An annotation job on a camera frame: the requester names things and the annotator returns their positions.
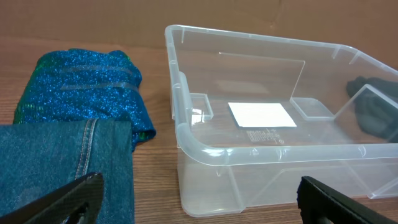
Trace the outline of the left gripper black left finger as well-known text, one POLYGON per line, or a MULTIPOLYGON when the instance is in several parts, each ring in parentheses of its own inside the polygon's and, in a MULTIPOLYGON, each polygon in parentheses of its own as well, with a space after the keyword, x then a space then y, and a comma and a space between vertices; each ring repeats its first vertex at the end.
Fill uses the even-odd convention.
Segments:
POLYGON ((101 210, 104 179, 90 172, 1 217, 1 223, 95 223, 101 210))

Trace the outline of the blue denim jeans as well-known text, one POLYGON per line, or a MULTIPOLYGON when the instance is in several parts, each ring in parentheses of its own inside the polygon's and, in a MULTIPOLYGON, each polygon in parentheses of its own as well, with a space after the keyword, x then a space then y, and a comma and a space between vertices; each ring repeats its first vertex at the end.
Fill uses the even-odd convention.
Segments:
POLYGON ((130 122, 89 119, 1 126, 1 215, 90 172, 104 178, 97 223, 134 223, 130 122))

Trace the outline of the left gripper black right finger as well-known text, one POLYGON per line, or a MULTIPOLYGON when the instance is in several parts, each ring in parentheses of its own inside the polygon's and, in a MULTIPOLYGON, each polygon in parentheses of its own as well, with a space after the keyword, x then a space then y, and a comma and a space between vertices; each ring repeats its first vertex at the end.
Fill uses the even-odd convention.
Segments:
POLYGON ((303 224, 397 224, 310 176, 301 178, 297 204, 303 224))

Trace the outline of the blue green sequin cloth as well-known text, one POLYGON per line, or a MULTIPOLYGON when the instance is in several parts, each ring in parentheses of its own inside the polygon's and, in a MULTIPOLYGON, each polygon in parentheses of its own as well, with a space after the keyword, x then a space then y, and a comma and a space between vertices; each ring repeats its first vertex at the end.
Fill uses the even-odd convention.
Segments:
POLYGON ((83 144, 92 142, 97 120, 131 124, 132 144, 156 130, 139 93, 142 75, 122 51, 49 52, 38 59, 14 112, 15 124, 87 120, 83 144))

